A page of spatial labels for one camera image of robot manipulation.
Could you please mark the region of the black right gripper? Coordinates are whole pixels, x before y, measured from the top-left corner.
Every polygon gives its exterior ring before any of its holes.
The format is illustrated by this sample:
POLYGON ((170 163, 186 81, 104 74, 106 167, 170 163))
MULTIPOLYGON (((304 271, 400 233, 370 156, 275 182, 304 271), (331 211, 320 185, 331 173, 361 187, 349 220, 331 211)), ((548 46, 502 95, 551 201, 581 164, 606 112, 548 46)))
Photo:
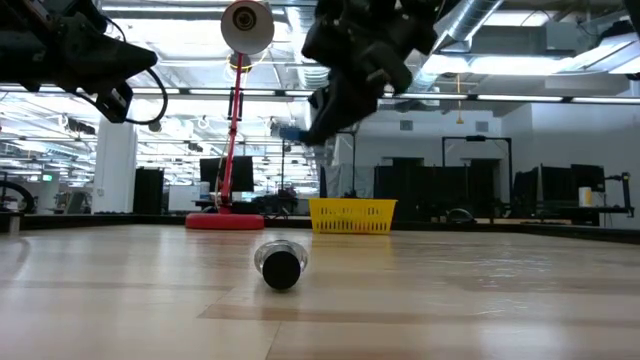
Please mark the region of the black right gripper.
POLYGON ((406 92, 415 32, 416 0, 319 0, 302 55, 329 69, 328 84, 308 97, 315 115, 302 143, 322 145, 374 113, 387 86, 406 92))

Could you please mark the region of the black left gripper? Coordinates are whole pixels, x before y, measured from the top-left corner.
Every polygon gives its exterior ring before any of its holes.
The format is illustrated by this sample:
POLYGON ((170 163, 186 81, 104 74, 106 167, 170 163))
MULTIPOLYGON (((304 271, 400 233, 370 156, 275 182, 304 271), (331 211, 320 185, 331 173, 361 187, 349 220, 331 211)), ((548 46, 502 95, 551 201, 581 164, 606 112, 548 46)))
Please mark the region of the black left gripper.
POLYGON ((61 69, 54 82, 67 92, 106 93, 157 63, 150 50, 105 35, 108 18, 93 0, 43 0, 61 69))

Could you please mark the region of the white cloth cover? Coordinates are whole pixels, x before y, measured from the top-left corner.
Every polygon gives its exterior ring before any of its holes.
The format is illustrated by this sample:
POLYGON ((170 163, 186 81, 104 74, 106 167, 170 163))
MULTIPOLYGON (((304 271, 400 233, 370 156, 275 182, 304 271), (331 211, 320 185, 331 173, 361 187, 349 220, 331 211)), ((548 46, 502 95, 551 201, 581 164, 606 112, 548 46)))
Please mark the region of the white cloth cover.
POLYGON ((374 197, 375 170, 371 166, 339 164, 320 168, 320 196, 345 197, 355 192, 358 198, 374 197))

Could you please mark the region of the white building pillar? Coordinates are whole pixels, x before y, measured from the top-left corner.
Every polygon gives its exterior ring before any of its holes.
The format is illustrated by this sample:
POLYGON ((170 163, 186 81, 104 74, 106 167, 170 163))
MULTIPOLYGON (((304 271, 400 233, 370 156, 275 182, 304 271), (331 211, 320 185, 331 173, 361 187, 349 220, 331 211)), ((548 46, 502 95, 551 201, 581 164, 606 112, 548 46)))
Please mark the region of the white building pillar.
POLYGON ((133 210, 136 156, 135 127, 101 118, 97 132, 93 213, 130 213, 133 210))

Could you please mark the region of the black computer monitor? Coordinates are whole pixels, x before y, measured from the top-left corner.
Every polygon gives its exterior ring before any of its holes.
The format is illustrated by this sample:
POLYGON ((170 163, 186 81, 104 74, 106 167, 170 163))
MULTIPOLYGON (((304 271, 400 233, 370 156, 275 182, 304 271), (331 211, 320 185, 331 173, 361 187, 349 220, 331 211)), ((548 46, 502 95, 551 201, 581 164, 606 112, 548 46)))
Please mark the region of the black computer monitor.
MULTIPOLYGON (((222 188, 225 176, 226 158, 201 158, 200 181, 208 182, 210 192, 222 188)), ((231 175, 232 192, 253 192, 253 158, 250 156, 234 156, 231 175)))

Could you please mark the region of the yellow plastic basket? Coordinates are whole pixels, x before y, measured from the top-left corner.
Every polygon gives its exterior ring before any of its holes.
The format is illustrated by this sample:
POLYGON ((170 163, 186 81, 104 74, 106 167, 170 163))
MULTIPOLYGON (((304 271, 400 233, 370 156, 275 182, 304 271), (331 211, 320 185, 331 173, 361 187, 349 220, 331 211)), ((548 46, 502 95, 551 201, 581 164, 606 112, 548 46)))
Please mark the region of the yellow plastic basket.
POLYGON ((310 199, 312 229, 324 234, 388 234, 396 203, 389 199, 310 199))

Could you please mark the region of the black cabinet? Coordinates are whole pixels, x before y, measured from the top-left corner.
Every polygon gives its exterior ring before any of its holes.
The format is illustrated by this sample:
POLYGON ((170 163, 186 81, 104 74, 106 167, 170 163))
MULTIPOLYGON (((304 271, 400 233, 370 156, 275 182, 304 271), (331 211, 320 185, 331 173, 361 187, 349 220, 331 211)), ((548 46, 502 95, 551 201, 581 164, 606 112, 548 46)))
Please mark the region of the black cabinet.
POLYGON ((133 212, 160 215, 163 204, 164 171, 140 167, 136 169, 133 212))

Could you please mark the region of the red desk lamp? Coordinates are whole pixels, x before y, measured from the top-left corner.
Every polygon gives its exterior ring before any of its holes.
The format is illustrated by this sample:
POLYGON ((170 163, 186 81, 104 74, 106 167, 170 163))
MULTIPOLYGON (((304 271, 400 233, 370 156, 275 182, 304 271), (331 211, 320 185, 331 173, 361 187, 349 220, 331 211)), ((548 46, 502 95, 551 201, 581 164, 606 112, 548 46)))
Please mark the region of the red desk lamp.
POLYGON ((264 51, 273 40, 274 19, 265 2, 234 0, 228 5, 221 19, 221 34, 226 44, 237 55, 235 84, 231 91, 231 123, 228 133, 228 153, 222 187, 214 196, 216 213, 192 213, 185 221, 189 229, 201 230, 261 230, 264 219, 255 214, 234 214, 232 209, 233 157, 236 145, 237 125, 242 104, 241 77, 243 63, 250 55, 264 51))

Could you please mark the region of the row of black monitors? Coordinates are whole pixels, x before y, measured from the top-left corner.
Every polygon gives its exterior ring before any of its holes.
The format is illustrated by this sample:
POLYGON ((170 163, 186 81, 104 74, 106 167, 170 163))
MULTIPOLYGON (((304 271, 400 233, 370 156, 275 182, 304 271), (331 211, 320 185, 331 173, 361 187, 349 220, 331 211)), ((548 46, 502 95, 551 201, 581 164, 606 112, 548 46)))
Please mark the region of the row of black monitors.
POLYGON ((579 206, 578 189, 590 187, 594 195, 605 193, 605 171, 602 166, 571 164, 569 167, 540 165, 517 172, 512 200, 519 205, 579 206))

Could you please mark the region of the black clamp stand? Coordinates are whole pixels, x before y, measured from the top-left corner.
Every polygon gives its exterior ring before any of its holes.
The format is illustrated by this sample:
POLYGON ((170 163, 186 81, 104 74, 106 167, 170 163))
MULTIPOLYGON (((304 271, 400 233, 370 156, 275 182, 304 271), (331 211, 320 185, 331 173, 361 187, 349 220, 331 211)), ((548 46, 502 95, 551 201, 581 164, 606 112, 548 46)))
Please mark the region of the black clamp stand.
POLYGON ((626 213, 628 218, 635 217, 635 208, 632 206, 632 203, 631 203, 630 178, 631 178, 631 175, 629 172, 622 172, 620 175, 612 175, 612 176, 605 177, 606 181, 617 181, 622 184, 623 205, 612 206, 610 208, 610 213, 617 213, 617 214, 626 213))

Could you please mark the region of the silver ceiling duct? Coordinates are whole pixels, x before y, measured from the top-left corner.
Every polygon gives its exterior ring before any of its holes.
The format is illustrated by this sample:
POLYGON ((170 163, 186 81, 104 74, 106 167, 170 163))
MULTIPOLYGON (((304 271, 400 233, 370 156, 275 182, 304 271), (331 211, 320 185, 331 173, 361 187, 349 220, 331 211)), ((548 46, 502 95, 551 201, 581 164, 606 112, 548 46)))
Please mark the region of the silver ceiling duct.
POLYGON ((301 52, 295 54, 294 68, 297 71, 300 86, 304 89, 317 89, 328 84, 330 70, 315 60, 306 58, 301 52))
POLYGON ((414 75, 410 92, 427 92, 445 70, 428 70, 431 58, 445 53, 469 53, 472 39, 486 21, 500 8, 504 0, 435 0, 434 30, 436 40, 431 51, 423 56, 421 69, 414 75))

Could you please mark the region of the black metal frame stand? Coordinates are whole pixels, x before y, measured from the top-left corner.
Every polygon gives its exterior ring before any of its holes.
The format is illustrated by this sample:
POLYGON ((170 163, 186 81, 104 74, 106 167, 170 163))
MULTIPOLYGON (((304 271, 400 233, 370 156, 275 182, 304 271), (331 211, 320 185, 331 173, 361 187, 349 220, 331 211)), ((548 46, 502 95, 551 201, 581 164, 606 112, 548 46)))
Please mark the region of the black metal frame stand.
MULTIPOLYGON (((441 166, 442 168, 446 168, 446 156, 447 156, 447 150, 446 150, 446 142, 448 140, 462 140, 464 142, 486 142, 486 141, 503 141, 507 144, 507 158, 508 158, 508 196, 509 196, 509 201, 506 203, 507 207, 511 206, 511 200, 512 200, 512 191, 513 191, 513 180, 514 180, 514 176, 513 176, 513 155, 512 155, 512 138, 511 137, 492 137, 492 136, 484 136, 484 135, 467 135, 467 136, 443 136, 441 137, 441 166)), ((504 204, 502 202, 497 203, 494 202, 492 203, 492 209, 494 210, 491 214, 491 216, 489 217, 489 223, 490 224, 495 224, 495 220, 498 218, 498 215, 495 214, 495 210, 499 209, 499 205, 500 204, 504 204)))

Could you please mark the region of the black aluminium table frame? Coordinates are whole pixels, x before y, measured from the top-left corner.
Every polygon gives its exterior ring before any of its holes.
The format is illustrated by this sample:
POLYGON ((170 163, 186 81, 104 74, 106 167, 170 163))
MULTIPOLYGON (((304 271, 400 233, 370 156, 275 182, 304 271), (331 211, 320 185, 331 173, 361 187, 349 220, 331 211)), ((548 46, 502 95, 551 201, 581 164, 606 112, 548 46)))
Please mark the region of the black aluminium table frame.
MULTIPOLYGON (((24 215, 0 213, 0 234, 17 218, 19 230, 49 230, 120 225, 183 225, 185 217, 151 215, 24 215)), ((640 246, 640 230, 545 224, 448 224, 393 222, 392 230, 427 232, 518 233, 640 246)))

